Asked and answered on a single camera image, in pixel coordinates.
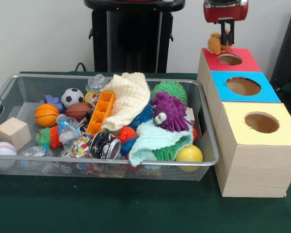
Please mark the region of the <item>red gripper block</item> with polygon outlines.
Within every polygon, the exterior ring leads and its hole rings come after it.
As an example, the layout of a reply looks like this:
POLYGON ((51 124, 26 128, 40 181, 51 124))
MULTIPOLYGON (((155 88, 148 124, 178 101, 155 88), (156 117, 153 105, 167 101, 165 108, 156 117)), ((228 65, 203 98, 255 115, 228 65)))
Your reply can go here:
POLYGON ((248 13, 248 0, 205 0, 203 4, 205 20, 221 25, 221 45, 234 44, 234 21, 245 20, 248 13), (225 24, 230 24, 229 33, 225 24))

